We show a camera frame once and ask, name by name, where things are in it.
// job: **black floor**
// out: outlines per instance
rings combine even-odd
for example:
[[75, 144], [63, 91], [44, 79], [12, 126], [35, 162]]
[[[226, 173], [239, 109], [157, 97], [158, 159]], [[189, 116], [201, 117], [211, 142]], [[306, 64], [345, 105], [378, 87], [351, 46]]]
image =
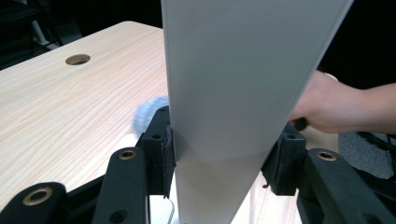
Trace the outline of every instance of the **black floor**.
[[[62, 21], [55, 21], [53, 26], [64, 45], [81, 38], [78, 26], [72, 18]], [[19, 38], [17, 38], [15, 41], [12, 41], [11, 43], [7, 42], [6, 45], [2, 45], [0, 47], [0, 70], [29, 60], [53, 49], [42, 48], [35, 51], [34, 53], [30, 53], [30, 48], [30, 38], [28, 35], [19, 36]]]

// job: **wooden table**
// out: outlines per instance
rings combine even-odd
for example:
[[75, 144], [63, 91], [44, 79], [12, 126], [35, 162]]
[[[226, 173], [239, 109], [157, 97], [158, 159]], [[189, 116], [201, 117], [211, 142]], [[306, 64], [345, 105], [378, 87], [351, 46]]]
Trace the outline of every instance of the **wooden table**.
[[[67, 60], [80, 54], [90, 59], [68, 64], [88, 59]], [[0, 71], [0, 209], [36, 183], [69, 191], [103, 175], [136, 108], [166, 94], [163, 30], [130, 21]], [[336, 148], [336, 135], [324, 139]], [[262, 181], [250, 194], [250, 223], [299, 222], [295, 199]]]

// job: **metal plate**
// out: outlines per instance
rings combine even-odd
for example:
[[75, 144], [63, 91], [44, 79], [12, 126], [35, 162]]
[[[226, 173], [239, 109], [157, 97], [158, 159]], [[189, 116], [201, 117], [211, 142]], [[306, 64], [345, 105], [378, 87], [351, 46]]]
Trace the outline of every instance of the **metal plate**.
[[180, 223], [230, 223], [352, 1], [163, 0]]

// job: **human hand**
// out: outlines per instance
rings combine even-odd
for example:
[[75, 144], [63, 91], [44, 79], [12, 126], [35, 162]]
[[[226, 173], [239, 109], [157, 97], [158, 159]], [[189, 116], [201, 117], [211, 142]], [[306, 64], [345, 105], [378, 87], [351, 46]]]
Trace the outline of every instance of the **human hand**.
[[360, 90], [348, 87], [335, 77], [316, 71], [309, 80], [290, 122], [305, 118], [308, 125], [325, 133], [355, 129], [359, 122]]

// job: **gray metal sheet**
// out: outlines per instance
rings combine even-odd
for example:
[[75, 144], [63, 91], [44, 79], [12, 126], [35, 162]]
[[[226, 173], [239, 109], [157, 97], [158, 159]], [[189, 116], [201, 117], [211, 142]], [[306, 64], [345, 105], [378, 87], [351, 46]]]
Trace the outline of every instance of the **gray metal sheet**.
[[180, 223], [230, 223], [351, 0], [163, 0]]

